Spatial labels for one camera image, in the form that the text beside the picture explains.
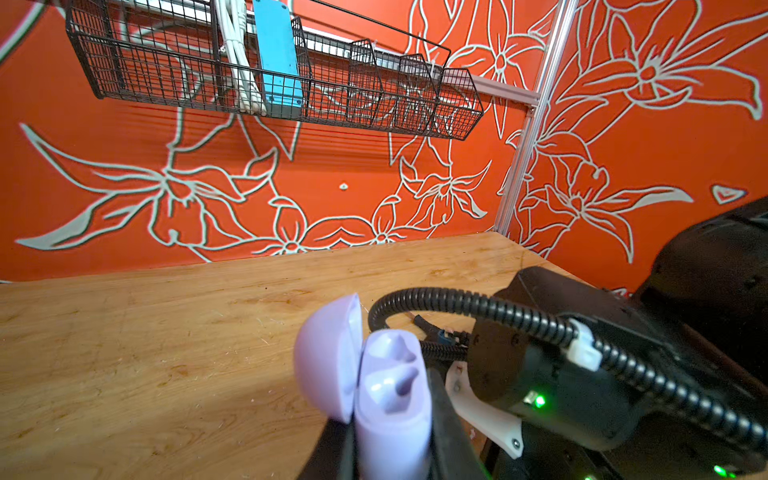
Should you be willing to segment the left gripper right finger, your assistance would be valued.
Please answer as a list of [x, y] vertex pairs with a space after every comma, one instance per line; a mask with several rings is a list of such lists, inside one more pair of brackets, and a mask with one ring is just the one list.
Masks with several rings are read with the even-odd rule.
[[432, 403], [428, 479], [482, 480], [487, 471], [479, 461], [445, 389], [440, 372], [427, 370]]

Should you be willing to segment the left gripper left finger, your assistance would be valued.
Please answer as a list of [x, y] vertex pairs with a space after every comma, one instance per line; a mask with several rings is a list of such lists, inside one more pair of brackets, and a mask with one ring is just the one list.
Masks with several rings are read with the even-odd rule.
[[357, 456], [354, 426], [329, 419], [312, 454], [297, 478], [300, 480], [356, 479]]

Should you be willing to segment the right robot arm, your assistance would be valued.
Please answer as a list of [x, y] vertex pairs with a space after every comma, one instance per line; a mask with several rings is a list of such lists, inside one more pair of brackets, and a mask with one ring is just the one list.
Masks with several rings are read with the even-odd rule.
[[767, 201], [670, 240], [628, 297], [543, 267], [493, 295], [414, 287], [368, 325], [406, 312], [473, 319], [426, 342], [450, 393], [514, 418], [487, 439], [490, 479], [741, 479], [767, 469]]

